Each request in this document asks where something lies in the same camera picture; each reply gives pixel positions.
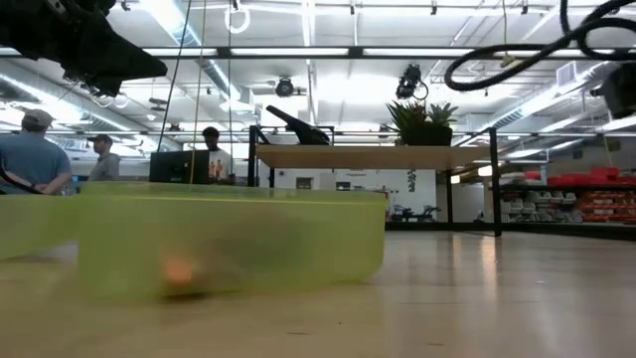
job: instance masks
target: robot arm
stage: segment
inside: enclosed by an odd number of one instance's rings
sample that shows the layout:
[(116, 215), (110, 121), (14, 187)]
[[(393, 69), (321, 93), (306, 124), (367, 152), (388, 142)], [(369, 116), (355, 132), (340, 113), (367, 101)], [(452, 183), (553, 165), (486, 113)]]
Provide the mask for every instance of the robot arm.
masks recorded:
[(65, 79), (116, 96), (123, 81), (163, 77), (161, 61), (117, 35), (106, 15), (115, 0), (0, 0), (0, 45), (59, 63)]

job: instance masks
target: table shelf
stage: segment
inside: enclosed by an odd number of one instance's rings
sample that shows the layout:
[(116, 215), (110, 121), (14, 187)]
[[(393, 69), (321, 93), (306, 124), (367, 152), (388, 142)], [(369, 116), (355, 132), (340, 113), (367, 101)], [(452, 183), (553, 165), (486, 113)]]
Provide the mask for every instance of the table shelf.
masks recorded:
[(450, 170), (489, 155), (488, 147), (258, 145), (270, 168)]

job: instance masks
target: orange ball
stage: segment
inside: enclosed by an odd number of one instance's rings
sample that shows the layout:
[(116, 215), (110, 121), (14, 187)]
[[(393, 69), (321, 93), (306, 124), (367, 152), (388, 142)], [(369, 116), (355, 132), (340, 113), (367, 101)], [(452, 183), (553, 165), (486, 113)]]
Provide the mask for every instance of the orange ball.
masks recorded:
[(186, 285), (193, 280), (192, 261), (183, 258), (170, 258), (164, 263), (166, 280), (174, 285)]

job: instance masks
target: cap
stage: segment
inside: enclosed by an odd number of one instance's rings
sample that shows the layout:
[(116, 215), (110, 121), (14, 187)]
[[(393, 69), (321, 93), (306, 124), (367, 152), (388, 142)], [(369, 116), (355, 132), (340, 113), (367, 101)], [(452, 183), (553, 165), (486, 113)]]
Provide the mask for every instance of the cap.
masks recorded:
[(112, 138), (106, 134), (98, 134), (94, 137), (89, 138), (88, 141), (91, 141), (91, 142), (103, 141), (103, 142), (112, 144)]
[(53, 123), (53, 118), (51, 117), (51, 115), (41, 109), (27, 110), (24, 113), (24, 118), (22, 120), (46, 128), (50, 127)]

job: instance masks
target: black hose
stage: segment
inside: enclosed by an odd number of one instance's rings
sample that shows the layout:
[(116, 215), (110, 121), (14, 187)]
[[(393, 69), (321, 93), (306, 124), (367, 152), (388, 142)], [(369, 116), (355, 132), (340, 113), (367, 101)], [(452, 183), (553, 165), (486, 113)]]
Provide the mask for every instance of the black hose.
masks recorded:
[[(629, 5), (636, 0), (610, 0), (594, 9), (589, 15), (585, 17), (580, 26), (574, 30), (570, 30), (569, 22), (567, 20), (567, 0), (560, 1), (559, 17), (560, 26), (563, 30), (563, 36), (558, 40), (550, 44), (507, 44), (507, 45), (494, 45), (485, 48), (472, 51), (461, 58), (455, 60), (444, 74), (444, 81), (446, 85), (452, 90), (470, 91), (470, 90), (482, 90), (492, 85), (499, 84), (521, 72), (536, 65), (541, 60), (546, 59), (550, 54), (557, 50), (566, 49), (569, 47), (572, 41), (576, 42), (576, 47), (586, 56), (593, 60), (598, 61), (635, 61), (636, 54), (628, 53), (613, 53), (603, 54), (598, 53), (587, 46), (587, 36), (589, 33), (596, 29), (614, 28), (625, 29), (636, 34), (636, 22), (621, 18), (602, 18), (603, 16), (620, 10), (621, 7)], [(513, 67), (503, 71), (502, 73), (495, 75), (491, 78), (477, 81), (473, 83), (459, 83), (453, 80), (452, 76), (457, 69), (462, 65), (472, 60), (480, 60), (489, 57), (495, 53), (508, 52), (508, 51), (539, 51), (537, 54), (520, 61)]]

